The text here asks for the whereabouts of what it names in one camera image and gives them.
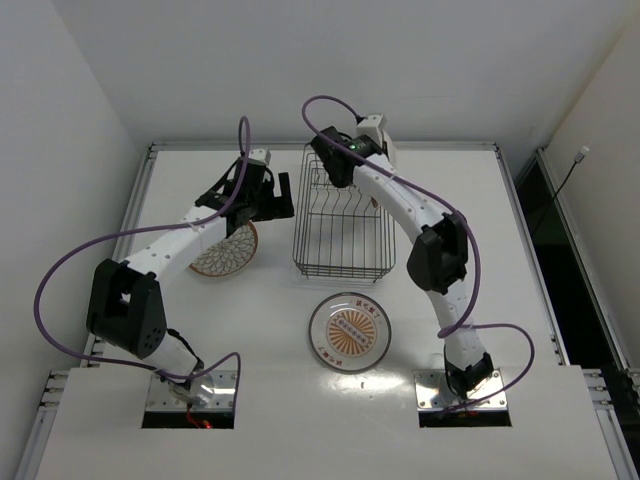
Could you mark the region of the floral plate with brown rim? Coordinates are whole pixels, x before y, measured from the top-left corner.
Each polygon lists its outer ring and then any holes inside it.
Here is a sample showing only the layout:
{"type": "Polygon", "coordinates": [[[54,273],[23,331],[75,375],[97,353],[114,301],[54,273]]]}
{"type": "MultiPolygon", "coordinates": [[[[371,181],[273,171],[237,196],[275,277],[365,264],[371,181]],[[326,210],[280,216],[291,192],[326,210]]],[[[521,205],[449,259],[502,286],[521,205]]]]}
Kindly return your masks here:
{"type": "Polygon", "coordinates": [[[229,238],[210,247],[189,268],[195,273],[220,278],[234,274],[253,259],[258,249],[258,233],[252,222],[236,230],[229,238]]]}

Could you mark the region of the sunburst pattern plate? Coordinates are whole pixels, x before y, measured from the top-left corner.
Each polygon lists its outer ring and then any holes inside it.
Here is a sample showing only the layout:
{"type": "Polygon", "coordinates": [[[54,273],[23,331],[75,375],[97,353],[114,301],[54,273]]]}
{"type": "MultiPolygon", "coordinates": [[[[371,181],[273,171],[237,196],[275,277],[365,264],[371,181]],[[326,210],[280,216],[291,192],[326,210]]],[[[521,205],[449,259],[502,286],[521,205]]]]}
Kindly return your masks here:
{"type": "Polygon", "coordinates": [[[342,374],[359,374],[387,355],[392,328],[382,306],[356,292],[331,295],[311,314],[307,337],[317,360],[342,374]]]}

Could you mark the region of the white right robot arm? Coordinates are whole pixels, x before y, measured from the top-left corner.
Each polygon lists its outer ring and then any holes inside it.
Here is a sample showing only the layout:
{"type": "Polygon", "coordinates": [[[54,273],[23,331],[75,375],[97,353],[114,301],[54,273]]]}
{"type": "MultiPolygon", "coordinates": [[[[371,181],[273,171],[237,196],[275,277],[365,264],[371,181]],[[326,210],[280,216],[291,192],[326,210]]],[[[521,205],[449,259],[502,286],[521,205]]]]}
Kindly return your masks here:
{"type": "Polygon", "coordinates": [[[478,259],[479,251],[464,216],[399,176],[387,147],[367,135],[348,139],[328,127],[316,133],[311,146],[335,187],[355,186],[370,196],[411,241],[408,275],[435,311],[449,389],[465,399],[490,376],[493,363],[474,331],[479,280],[468,289],[466,276],[469,254],[478,259]]]}

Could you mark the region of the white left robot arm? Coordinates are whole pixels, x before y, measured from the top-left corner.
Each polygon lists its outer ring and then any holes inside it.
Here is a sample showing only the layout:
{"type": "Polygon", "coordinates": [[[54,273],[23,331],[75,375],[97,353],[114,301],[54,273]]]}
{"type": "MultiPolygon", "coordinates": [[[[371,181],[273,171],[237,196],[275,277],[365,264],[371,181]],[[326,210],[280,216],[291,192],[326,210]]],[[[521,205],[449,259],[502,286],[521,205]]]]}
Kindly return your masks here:
{"type": "Polygon", "coordinates": [[[271,154],[238,158],[189,209],[178,228],[120,262],[104,260],[94,272],[87,328],[150,365],[178,391],[194,391],[204,364],[168,327],[162,293],[173,279],[244,226],[294,215],[289,176],[273,174],[271,154]]]}

